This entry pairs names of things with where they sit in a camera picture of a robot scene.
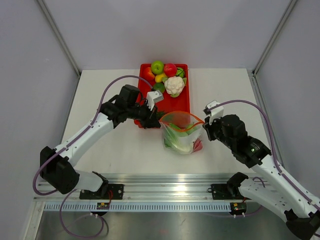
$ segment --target lime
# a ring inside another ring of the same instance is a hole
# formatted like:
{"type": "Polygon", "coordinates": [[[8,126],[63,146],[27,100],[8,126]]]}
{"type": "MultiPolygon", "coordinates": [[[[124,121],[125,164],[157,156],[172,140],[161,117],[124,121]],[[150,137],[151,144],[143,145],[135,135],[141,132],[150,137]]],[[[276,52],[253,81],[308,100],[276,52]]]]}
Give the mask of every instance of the lime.
{"type": "Polygon", "coordinates": [[[162,94],[166,90],[165,85],[162,82],[157,82],[155,85],[153,85],[153,89],[155,91],[159,90],[162,94]]]}

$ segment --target red apple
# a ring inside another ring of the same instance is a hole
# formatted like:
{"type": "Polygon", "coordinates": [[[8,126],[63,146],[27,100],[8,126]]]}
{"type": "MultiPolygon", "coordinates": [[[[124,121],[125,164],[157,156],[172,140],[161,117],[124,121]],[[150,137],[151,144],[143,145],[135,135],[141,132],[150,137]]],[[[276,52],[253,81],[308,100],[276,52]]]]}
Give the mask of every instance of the red apple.
{"type": "Polygon", "coordinates": [[[153,74],[153,72],[151,71],[151,67],[147,67],[142,74],[142,77],[147,80],[148,82],[152,82],[153,79],[155,79],[155,75],[153,74]]]}
{"type": "Polygon", "coordinates": [[[163,71],[167,77],[174,77],[177,73],[177,67],[173,63],[167,63],[164,65],[163,71]]]}

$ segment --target green apple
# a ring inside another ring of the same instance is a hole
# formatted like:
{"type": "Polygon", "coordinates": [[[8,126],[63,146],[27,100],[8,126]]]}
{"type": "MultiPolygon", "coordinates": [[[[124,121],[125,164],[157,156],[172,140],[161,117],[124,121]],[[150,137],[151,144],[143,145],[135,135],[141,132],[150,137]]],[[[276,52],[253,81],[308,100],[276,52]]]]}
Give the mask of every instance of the green apple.
{"type": "Polygon", "coordinates": [[[159,75],[159,74],[162,74],[164,72],[164,63],[162,61],[154,61],[152,64],[151,64],[151,71],[156,74],[156,75],[159,75]]]}

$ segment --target green vegetable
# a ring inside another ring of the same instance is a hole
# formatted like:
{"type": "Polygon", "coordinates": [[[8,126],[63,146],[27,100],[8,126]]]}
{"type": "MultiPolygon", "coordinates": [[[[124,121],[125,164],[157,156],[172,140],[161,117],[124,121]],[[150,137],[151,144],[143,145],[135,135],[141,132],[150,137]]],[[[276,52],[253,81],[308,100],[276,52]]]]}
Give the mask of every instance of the green vegetable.
{"type": "Polygon", "coordinates": [[[162,82],[157,82],[155,85],[153,85],[154,90],[159,90],[162,94],[165,92],[166,88],[165,85],[162,82]]]}
{"type": "Polygon", "coordinates": [[[178,97],[180,95],[180,93],[177,93],[177,94],[171,94],[170,96],[172,97],[172,98],[176,98],[176,97],[178,97]]]}
{"type": "Polygon", "coordinates": [[[180,138],[188,136],[186,132],[175,131],[175,129],[180,130],[180,128],[173,123],[169,123],[170,127],[166,128],[164,134],[164,146],[167,148],[172,148],[174,151],[179,152],[180,154],[189,154],[194,149],[194,144],[185,144],[184,141],[181,141],[180,138]]]}
{"type": "Polygon", "coordinates": [[[185,71],[181,67],[177,67],[175,75],[183,78],[185,76],[185,71]]]}
{"type": "MultiPolygon", "coordinates": [[[[193,123],[190,123],[190,124],[186,127],[186,129],[191,128],[193,125],[194,125],[193,123]]],[[[198,126],[194,126],[194,127],[191,128],[190,130],[186,131],[186,133],[187,133],[188,135],[190,135],[190,134],[192,134],[193,132],[197,131],[198,129],[199,129],[198,126]]]]}

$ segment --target orange bag handle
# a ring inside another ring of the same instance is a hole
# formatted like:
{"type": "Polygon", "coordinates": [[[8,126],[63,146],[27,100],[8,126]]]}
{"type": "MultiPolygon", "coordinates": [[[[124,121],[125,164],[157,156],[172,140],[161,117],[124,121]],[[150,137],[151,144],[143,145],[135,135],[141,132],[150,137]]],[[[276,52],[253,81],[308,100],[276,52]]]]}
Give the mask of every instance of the orange bag handle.
{"type": "Polygon", "coordinates": [[[186,132],[186,131],[189,131],[190,129],[193,129],[193,128],[194,128],[195,126],[197,126],[197,125],[200,125],[200,124],[203,125],[203,124],[205,124],[205,122],[202,121],[202,120],[201,120],[199,117],[197,117],[196,115],[194,115],[194,114],[192,114],[192,113],[190,113],[190,112],[187,112],[187,111],[180,111],[180,110],[178,110],[178,111],[171,111],[171,112],[166,113],[165,115],[163,115],[163,116],[160,118],[159,122],[163,123],[163,124],[166,125],[167,127],[175,130],[176,132],[180,132],[180,133],[184,133],[184,132],[186,132]],[[194,117],[198,122],[197,122],[196,124],[192,125],[192,127],[187,128],[187,129],[176,129],[176,128],[173,128],[173,127],[171,127],[171,126],[169,125],[169,123],[163,121],[163,118],[164,118],[165,116],[167,116],[167,115],[169,115],[169,114],[172,114],[172,113],[181,113],[181,114],[190,115],[190,116],[194,117]]]}

